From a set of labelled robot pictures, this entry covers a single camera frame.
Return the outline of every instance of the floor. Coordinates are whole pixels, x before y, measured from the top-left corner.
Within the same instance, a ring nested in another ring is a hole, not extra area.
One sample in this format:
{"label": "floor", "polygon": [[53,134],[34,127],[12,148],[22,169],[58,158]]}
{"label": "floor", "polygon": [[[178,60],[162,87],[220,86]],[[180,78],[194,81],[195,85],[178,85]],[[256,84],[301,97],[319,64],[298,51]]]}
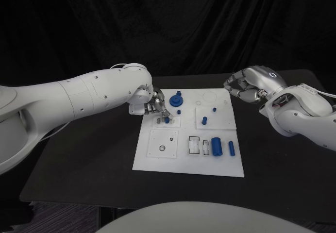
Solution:
{"label": "floor", "polygon": [[[32,202],[30,223],[12,226],[11,233],[93,233],[97,230],[97,207]],[[289,220],[317,233],[336,233],[336,225]]]}

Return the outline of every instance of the black curtain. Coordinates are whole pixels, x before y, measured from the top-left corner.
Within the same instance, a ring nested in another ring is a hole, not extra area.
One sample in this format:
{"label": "black curtain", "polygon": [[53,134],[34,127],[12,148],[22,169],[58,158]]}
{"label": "black curtain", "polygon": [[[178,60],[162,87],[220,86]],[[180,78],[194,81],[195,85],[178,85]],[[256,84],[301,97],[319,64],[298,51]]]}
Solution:
{"label": "black curtain", "polygon": [[[334,1],[315,0],[1,1],[0,85],[135,62],[152,76],[249,65],[308,69],[334,92],[334,8]],[[5,203],[17,200],[35,159],[0,176]]]}

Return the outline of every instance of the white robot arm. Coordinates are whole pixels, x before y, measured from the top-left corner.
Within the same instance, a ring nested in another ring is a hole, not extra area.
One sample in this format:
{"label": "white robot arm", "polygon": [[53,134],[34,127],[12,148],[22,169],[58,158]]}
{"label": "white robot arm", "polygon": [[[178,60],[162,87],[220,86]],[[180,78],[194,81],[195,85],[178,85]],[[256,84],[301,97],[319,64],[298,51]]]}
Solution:
{"label": "white robot arm", "polygon": [[[230,87],[234,80],[242,90]],[[242,69],[224,81],[223,87],[247,103],[266,99],[259,113],[268,117],[281,135],[291,137],[299,133],[317,145],[336,151],[336,112],[318,93],[330,97],[334,95],[305,84],[286,87],[281,76],[263,66]]]}
{"label": "white robot arm", "polygon": [[161,112],[164,96],[139,64],[22,87],[0,86],[0,174],[22,160],[58,125],[129,103],[129,114]]}

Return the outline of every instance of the cable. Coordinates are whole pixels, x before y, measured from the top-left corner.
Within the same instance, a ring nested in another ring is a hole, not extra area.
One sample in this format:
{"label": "cable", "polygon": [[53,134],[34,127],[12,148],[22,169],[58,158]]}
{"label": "cable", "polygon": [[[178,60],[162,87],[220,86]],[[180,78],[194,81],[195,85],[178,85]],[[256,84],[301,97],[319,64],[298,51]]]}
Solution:
{"label": "cable", "polygon": [[112,67],[119,66],[119,65],[126,65],[126,63],[115,64]]}
{"label": "cable", "polygon": [[61,126],[61,128],[60,128],[51,135],[48,135],[47,137],[41,138],[41,139],[40,139],[40,142],[41,142],[43,140],[45,140],[47,138],[50,138],[50,137],[67,126],[69,123],[70,123],[70,121]]}
{"label": "cable", "polygon": [[324,96],[328,96],[328,97],[331,97],[331,98],[336,98],[336,95],[332,95],[332,94],[328,94],[328,93],[325,93],[325,92],[322,92],[322,91],[318,91],[318,90],[315,90],[312,87],[309,87],[306,84],[304,84],[304,83],[301,83],[299,84],[299,86],[304,88],[304,89],[311,89],[312,91],[315,91],[317,93],[319,93],[321,95],[324,95]]}

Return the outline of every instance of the black table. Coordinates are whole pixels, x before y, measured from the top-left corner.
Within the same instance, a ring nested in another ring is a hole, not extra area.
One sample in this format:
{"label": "black table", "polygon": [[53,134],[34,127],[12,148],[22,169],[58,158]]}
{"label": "black table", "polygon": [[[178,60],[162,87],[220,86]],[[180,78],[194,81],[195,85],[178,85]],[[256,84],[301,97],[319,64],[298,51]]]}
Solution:
{"label": "black table", "polygon": [[[278,71],[322,90],[308,70]],[[152,78],[161,89],[221,88],[229,74]],[[128,105],[73,121],[48,140],[22,201],[142,208],[169,201],[236,205],[282,218],[336,221],[336,152],[281,136],[260,104],[232,98],[244,178],[132,171],[141,116]]]}

